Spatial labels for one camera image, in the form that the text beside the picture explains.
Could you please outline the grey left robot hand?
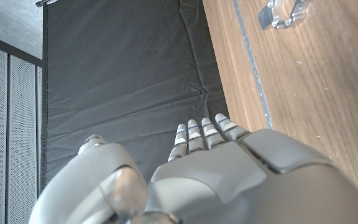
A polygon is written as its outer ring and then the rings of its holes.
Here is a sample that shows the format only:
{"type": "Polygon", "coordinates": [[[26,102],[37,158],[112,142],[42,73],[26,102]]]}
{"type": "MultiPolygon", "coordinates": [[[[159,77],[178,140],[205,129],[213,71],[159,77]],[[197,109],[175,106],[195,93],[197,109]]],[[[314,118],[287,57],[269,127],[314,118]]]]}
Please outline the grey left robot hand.
{"type": "Polygon", "coordinates": [[[358,189],[332,161],[223,114],[177,128],[146,181],[129,153],[90,136],[40,194],[31,223],[358,223],[358,189]]]}

